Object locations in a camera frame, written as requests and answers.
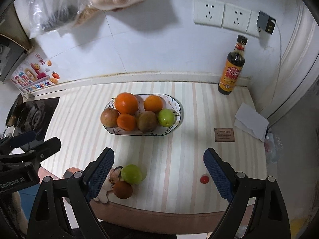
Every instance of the bottle cap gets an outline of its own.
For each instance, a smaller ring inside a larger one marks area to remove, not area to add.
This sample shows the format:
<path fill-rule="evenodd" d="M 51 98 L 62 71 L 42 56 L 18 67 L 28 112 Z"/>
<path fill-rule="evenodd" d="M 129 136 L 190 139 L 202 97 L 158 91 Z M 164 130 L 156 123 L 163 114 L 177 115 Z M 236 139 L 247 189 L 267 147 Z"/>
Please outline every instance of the bottle cap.
<path fill-rule="evenodd" d="M 244 36 L 242 36 L 242 35 L 238 35 L 237 42 L 239 42 L 239 43 L 242 44 L 242 45 L 246 45 L 246 43 L 247 43 L 247 38 L 244 37 Z"/>

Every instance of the striped tablecloth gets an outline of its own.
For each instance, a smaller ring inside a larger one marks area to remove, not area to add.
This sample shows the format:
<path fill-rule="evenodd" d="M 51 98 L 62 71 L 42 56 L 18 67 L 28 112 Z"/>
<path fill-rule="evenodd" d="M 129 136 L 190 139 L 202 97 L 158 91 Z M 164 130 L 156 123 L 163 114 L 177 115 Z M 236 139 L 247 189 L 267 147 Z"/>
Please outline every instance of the striped tablecloth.
<path fill-rule="evenodd" d="M 163 137 L 109 134 L 99 117 L 105 105 L 121 92 L 169 94 L 182 107 L 182 122 Z M 124 206 L 164 213 L 211 213 L 228 203 L 212 182 L 201 184 L 207 173 L 204 151 L 213 147 L 235 171 L 266 178 L 264 144 L 233 123 L 241 103 L 254 107 L 249 91 L 236 87 L 222 95 L 216 84 L 190 82 L 132 82 L 91 85 L 66 90 L 47 130 L 46 139 L 58 137 L 61 151 L 42 163 L 58 177 L 66 169 L 84 169 L 105 147 L 115 152 L 114 167 L 136 164 L 147 169 L 146 179 L 129 199 L 109 200 Z M 234 128 L 235 142 L 217 143 L 214 128 Z"/>

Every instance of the bottle label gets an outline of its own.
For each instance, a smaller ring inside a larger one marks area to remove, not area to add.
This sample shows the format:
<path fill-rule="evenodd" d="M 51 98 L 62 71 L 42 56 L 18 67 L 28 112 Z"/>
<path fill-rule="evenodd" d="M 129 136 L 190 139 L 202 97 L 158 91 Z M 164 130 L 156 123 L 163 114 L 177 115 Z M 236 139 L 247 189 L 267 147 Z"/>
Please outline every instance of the bottle label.
<path fill-rule="evenodd" d="M 242 70 L 242 67 L 233 65 L 231 62 L 226 60 L 226 65 L 221 76 L 219 86 L 225 92 L 231 92 L 236 84 L 237 78 Z"/>

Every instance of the cherry tomato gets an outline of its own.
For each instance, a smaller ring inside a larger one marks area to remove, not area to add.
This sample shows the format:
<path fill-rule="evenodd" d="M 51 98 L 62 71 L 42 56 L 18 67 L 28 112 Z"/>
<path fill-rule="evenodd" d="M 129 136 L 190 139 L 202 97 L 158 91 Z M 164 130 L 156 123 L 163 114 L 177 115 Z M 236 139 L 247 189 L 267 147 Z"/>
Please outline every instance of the cherry tomato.
<path fill-rule="evenodd" d="M 209 182 L 209 177 L 207 175 L 203 175 L 201 178 L 200 178 L 200 182 L 202 184 L 206 184 Z"/>

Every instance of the oval ceramic plate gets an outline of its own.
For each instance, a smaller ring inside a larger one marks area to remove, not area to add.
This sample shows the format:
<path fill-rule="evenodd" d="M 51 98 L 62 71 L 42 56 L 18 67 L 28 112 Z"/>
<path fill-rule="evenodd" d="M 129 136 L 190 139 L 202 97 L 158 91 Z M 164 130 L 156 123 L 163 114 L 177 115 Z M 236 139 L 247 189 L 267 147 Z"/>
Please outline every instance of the oval ceramic plate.
<path fill-rule="evenodd" d="M 177 100 L 175 100 L 173 97 L 167 95 L 167 94 L 137 94 L 135 97 L 138 99 L 138 110 L 135 113 L 135 116 L 137 117 L 141 112 L 144 112 L 144 100 L 149 95 L 157 95 L 162 98 L 163 100 L 163 108 L 170 109 L 175 114 L 175 123 L 171 127 L 162 127 L 160 125 L 157 126 L 157 128 L 153 132 L 147 132 L 143 133 L 139 131 L 138 129 L 133 131 L 125 131 L 120 129 L 119 127 L 105 127 L 107 132 L 114 135 L 126 135 L 126 136 L 165 136 L 168 133 L 172 132 L 180 123 L 181 121 L 181 107 Z M 115 109 L 114 106 L 114 100 L 115 98 L 110 101 L 105 108 L 111 107 Z"/>

